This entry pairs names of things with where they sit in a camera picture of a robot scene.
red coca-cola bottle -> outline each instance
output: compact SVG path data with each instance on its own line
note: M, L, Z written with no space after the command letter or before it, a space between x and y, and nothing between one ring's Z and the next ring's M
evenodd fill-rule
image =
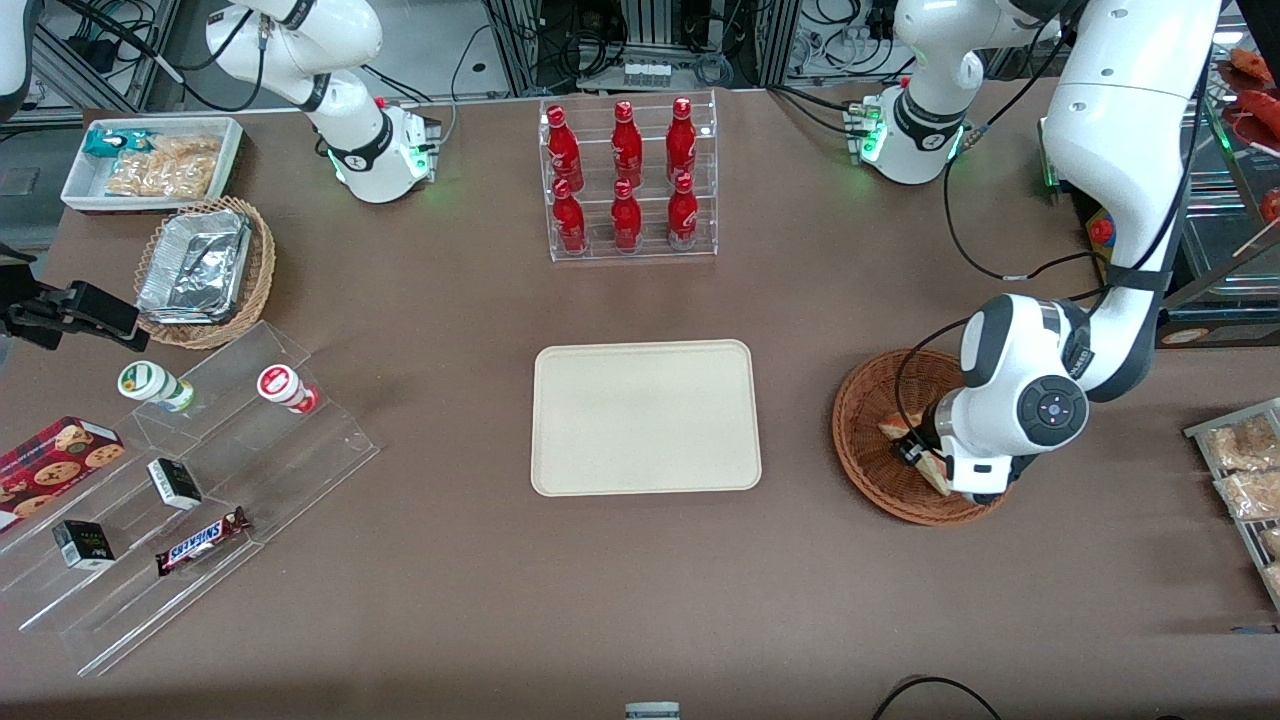
M556 177L568 181L571 192L582 190L582 155L577 150L573 131L564 124L564 108L552 105L547 109L547 123L552 126L547 138L547 150L552 155L552 169Z
M667 182L671 184L676 184L676 174L681 170L694 172L698 129L690 119L692 111L694 104L687 97L677 97L671 104L671 127L667 128Z
M613 243L618 252L635 255L640 251L640 204L631 197L631 181L618 178L613 183Z
M635 190L644 184L644 142L632 120L634 110L626 100L613 106L613 167L618 177Z
M586 252L586 222L582 219L582 206L570 191L568 181L556 178L552 183L552 217L556 218L556 232L561 236L564 252L581 255Z
M667 202L667 242L672 250L691 250L694 231L698 229L698 199L694 197L694 176L686 170L676 173L676 193Z

small black box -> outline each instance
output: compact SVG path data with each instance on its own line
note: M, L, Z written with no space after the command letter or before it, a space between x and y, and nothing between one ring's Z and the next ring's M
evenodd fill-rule
M157 457L147 464L147 473L160 492L160 502L178 510L195 510L200 505L200 488L182 462Z
M67 566L76 570L99 570L115 562L102 525L84 520L63 520L54 525L54 542L63 552Z

plastic tray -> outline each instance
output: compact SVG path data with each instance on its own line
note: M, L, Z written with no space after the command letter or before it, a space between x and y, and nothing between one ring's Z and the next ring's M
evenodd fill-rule
M548 347L530 475L545 496L749 489L760 480L751 352L736 340Z
M111 120L93 120L88 124L88 131L96 128L142 128L163 135L214 135L223 138L223 147L218 151L218 164L214 167L214 178L209 183L209 192L202 199L184 200L180 197L118 197L106 195L106 181L111 177L115 167L115 158L99 158L77 152L72 161L72 170L67 174L63 184L63 202L68 208L91 213L140 213L147 210L175 210L195 205L201 200L221 197L227 188L227 179L230 178L232 165L236 164L236 151L239 149L243 129L239 123L230 118L205 117L205 118L118 118Z

brown table surface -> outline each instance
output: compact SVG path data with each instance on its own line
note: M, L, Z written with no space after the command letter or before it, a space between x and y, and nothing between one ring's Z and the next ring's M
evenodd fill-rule
M984 90L974 117L1010 91ZM1009 273L1082 242L1037 190L1050 91L954 177L972 251ZM840 137L764 92L718 100L719 256L588 269L547 256L536 102L463 108L438 182L387 206L334 182L302 115L242 117L229 191L279 247L265 318L384 450L104 678L78 679L56 637L0 607L0 717L599 720L669 698L689 720L849 719L925 673L1006 717L1275 717L1280 638L1228 634L1275 616L1180 434L1280 395L1275 354L1162 352L998 512L956 529L888 518L837 464L836 388L1012 288L961 263L938 183L850 167ZM46 279L132 297L156 222L68 211ZM1019 290L1093 282L1078 263ZM540 350L722 337L754 359L758 487L532 491ZM113 382L132 357L81 336L19 345L0 446L63 414L127 414ZM182 372L204 354L145 357ZM925 715L983 716L918 688L887 717Z

red cookie box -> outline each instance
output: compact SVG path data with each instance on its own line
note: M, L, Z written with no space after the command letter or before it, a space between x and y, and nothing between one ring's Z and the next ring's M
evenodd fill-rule
M0 455L0 533L124 455L114 432L63 418Z

